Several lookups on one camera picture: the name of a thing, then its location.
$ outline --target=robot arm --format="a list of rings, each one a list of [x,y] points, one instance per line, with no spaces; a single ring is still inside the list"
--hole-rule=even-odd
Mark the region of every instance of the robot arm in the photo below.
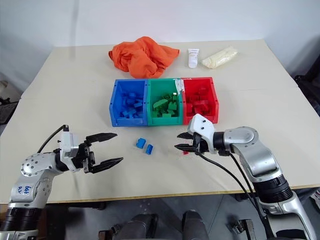
[[[44,145],[58,132],[59,148],[53,152],[40,153]],[[67,125],[59,128],[42,145],[38,153],[26,158],[21,164],[21,176],[11,190],[6,219],[1,224],[0,240],[35,240],[37,224],[52,189],[55,176],[65,171],[98,173],[123,160],[123,157],[102,161],[95,165],[95,156],[90,151],[91,143],[109,140],[117,134],[99,133],[87,136],[79,144],[77,136],[69,132]]]
[[[196,114],[188,126],[188,133],[178,137],[193,139],[192,146],[175,146],[183,151],[239,155],[243,169],[259,197],[259,203],[267,214],[274,237],[317,239],[300,200],[290,189],[270,149],[260,142],[255,129],[243,126],[216,132],[212,122]]]

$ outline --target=white table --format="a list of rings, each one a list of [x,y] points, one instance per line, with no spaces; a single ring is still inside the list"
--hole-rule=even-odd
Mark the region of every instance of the white table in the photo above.
[[[263,40],[166,45],[181,53],[161,77],[213,77],[220,104],[218,131],[238,126],[257,129],[291,187],[320,187],[320,118]],[[199,48],[202,59],[230,45],[240,52],[233,61],[215,70],[187,67],[188,48]],[[111,49],[111,45],[101,45],[52,51],[0,137],[0,203],[8,202],[21,162],[62,124],[68,124],[80,140],[100,132],[117,133],[92,149],[97,161],[124,160],[97,174],[68,171],[57,176],[51,203],[241,192],[224,171],[174,148],[186,142],[176,136],[187,126],[111,126],[114,80],[131,78],[114,68],[108,57]],[[44,151],[58,147],[58,136]],[[152,155],[135,147],[140,137],[154,145]],[[229,157],[207,156],[245,184]]]

